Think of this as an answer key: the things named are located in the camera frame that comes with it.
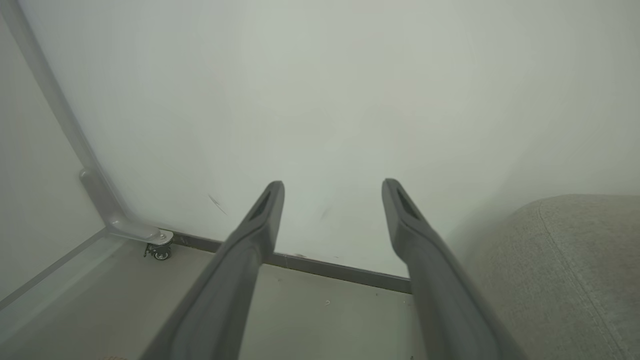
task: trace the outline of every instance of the wall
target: wall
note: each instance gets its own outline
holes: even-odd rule
[[[104,228],[81,169],[0,17],[0,300]]]
[[[405,275],[385,177],[458,252],[540,197],[640,193],[637,1],[22,5],[126,206],[161,227],[223,240],[281,179],[277,251]]]

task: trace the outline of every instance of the gray floor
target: gray floor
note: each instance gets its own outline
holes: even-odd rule
[[[3,359],[137,359],[212,254],[129,242],[0,347]],[[240,359],[424,359],[410,295],[264,265]]]

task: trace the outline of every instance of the gray fabric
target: gray fabric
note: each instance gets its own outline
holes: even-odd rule
[[[640,197],[533,202],[466,268],[530,359],[640,359]]]

